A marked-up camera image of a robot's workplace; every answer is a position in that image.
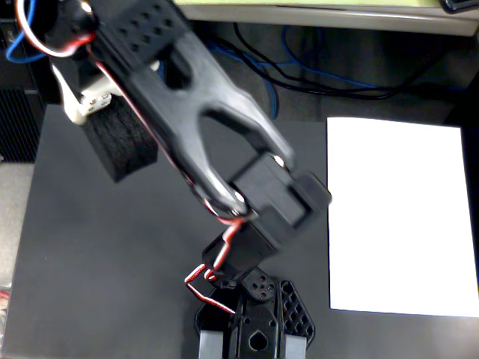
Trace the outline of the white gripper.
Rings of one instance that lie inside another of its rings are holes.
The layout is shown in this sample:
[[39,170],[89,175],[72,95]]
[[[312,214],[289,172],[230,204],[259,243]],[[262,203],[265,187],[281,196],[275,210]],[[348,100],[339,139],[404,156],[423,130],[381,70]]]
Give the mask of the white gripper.
[[106,76],[100,76],[82,90],[82,97],[78,101],[57,67],[52,65],[51,68],[60,88],[64,112],[77,126],[83,126],[85,116],[104,109],[112,101],[115,86]]

